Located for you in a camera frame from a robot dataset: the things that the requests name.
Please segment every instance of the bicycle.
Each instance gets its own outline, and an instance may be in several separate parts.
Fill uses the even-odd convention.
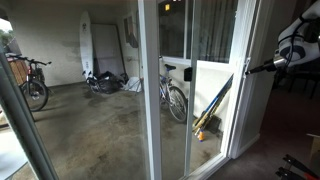
[[[169,72],[176,69],[175,66],[165,64],[166,74],[160,76],[160,102],[169,105],[170,112],[179,123],[187,121],[187,99],[183,92],[172,84]]]
[[[12,58],[15,61],[23,60],[28,62],[26,81],[19,85],[19,87],[28,103],[30,111],[40,111],[47,104],[49,98],[48,87],[44,84],[45,79],[40,64],[46,66],[51,64],[51,62],[44,63],[13,54],[7,54],[7,57]]]

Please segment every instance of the bicycle handlebar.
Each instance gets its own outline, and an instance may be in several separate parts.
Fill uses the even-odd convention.
[[[44,63],[41,61],[35,61],[34,59],[28,59],[27,57],[21,57],[21,54],[19,55],[8,54],[7,57],[14,58],[14,60],[24,60],[24,61],[28,61],[31,64],[42,64],[45,66],[52,63],[51,61]]]

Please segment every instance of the white surfboard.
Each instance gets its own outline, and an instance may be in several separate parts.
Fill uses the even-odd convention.
[[[82,60],[83,75],[86,77],[93,76],[93,47],[91,22],[89,13],[83,12],[80,19],[80,52]]]

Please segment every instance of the bicycle tire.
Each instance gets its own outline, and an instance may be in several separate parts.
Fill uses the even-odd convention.
[[[22,93],[30,111],[40,111],[48,102],[49,93],[47,86],[36,79],[30,82],[30,93],[27,91],[27,82],[21,86]]]
[[[179,123],[185,123],[187,121],[187,99],[183,92],[176,86],[171,86],[170,91],[170,103],[169,109],[174,119]]]

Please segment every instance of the bicycle wheel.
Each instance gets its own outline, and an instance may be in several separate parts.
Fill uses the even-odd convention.
[[[179,123],[184,123],[187,120],[187,99],[183,92],[175,86],[169,88],[170,103],[169,109],[172,116]]]
[[[48,102],[48,88],[38,80],[32,79],[30,82],[30,93],[27,82],[21,86],[21,90],[32,112],[40,111]]]

